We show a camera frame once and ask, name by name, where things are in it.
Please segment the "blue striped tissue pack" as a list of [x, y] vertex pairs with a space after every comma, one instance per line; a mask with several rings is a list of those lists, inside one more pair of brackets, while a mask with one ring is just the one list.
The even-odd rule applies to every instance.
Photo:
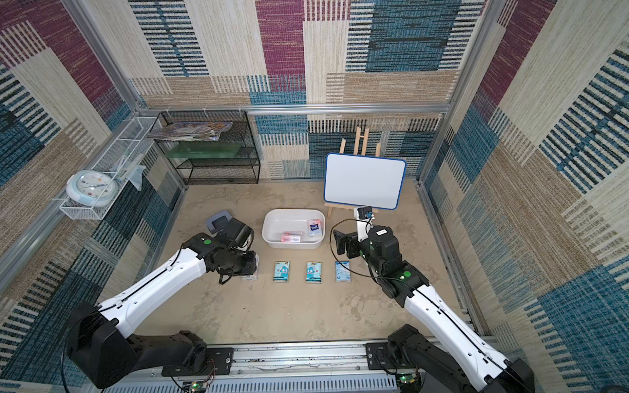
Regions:
[[337, 283], [349, 283], [352, 279], [351, 274], [352, 272], [350, 261], [338, 261], [335, 263], [335, 275]]

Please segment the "teal cartoon tissue pack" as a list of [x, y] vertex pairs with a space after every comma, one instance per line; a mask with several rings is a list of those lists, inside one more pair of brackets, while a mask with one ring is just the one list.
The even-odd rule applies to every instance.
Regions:
[[275, 262], [275, 270], [273, 281], [276, 283], [287, 283], [290, 275], [290, 262], [289, 261], [277, 261]]
[[320, 262], [306, 263], [306, 282], [321, 283], [322, 282], [322, 264]]

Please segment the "pink blue tissue pack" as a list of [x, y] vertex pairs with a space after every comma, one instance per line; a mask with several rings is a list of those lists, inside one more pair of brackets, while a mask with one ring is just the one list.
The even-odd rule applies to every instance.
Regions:
[[310, 237], [319, 237], [323, 234], [323, 223], [320, 219], [308, 220], [307, 224]]

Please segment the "pink white tissue pack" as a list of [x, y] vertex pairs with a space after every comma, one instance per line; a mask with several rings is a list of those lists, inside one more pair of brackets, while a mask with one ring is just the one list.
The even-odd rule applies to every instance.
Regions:
[[303, 232], [284, 232], [280, 241], [282, 243], [301, 243]]

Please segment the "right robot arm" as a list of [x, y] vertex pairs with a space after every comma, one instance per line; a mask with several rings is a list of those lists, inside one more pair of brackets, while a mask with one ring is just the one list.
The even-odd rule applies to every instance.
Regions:
[[356, 223], [344, 234], [330, 231], [334, 256], [360, 257], [384, 294], [429, 329], [435, 346], [409, 324], [388, 337], [395, 365], [424, 370], [452, 392], [533, 392], [533, 371], [522, 359], [510, 360], [468, 326], [438, 295], [429, 279], [406, 261], [387, 226]]

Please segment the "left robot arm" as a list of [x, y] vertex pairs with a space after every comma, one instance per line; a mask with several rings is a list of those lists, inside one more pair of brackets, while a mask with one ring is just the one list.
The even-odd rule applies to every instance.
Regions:
[[163, 265], [118, 295], [96, 306], [79, 304], [68, 319], [60, 362], [71, 360], [99, 389], [148, 368], [214, 376], [216, 362], [195, 333], [139, 336], [135, 331], [153, 311], [206, 273], [217, 273], [221, 285], [253, 275], [257, 271], [253, 240], [249, 226], [231, 219], [214, 234], [188, 239]]

